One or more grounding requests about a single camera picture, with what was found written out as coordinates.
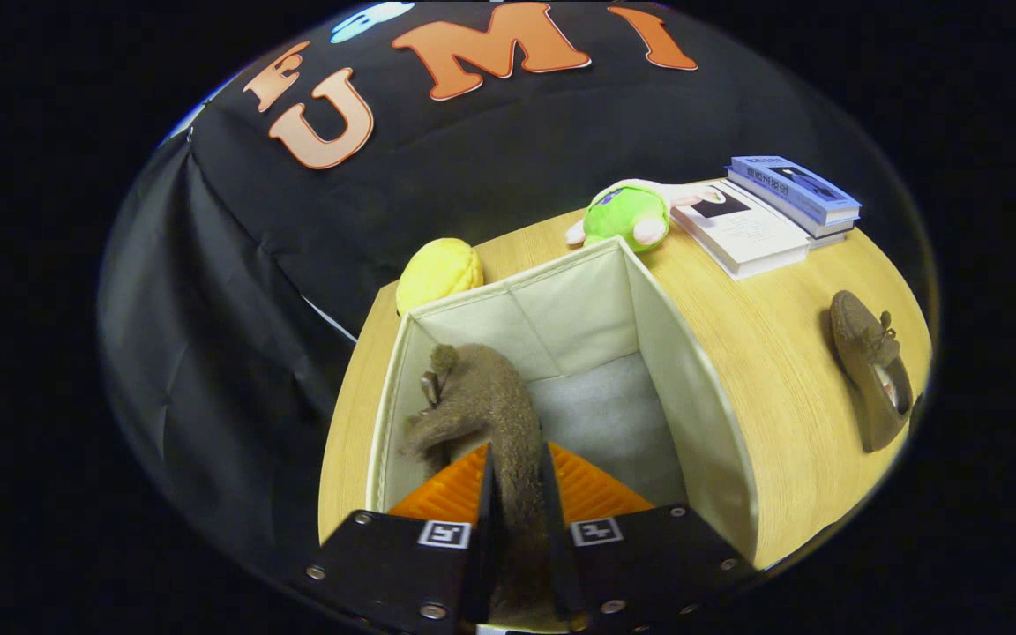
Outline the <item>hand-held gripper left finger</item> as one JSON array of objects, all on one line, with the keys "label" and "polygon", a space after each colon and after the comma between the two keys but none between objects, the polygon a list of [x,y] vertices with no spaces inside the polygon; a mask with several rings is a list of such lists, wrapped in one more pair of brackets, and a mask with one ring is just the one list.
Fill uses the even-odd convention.
[{"label": "hand-held gripper left finger", "polygon": [[467,521],[356,510],[300,566],[300,594],[362,634],[473,634],[490,615],[497,523],[488,446],[443,471],[468,475]]}]

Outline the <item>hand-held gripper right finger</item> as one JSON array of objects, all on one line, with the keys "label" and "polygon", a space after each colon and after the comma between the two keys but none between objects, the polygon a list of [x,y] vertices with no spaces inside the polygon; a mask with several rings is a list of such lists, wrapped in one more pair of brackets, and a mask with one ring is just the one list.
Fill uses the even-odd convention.
[{"label": "hand-held gripper right finger", "polygon": [[757,571],[697,511],[666,504],[565,521],[557,457],[543,466],[554,606],[572,634],[691,634],[700,611],[729,602]]}]

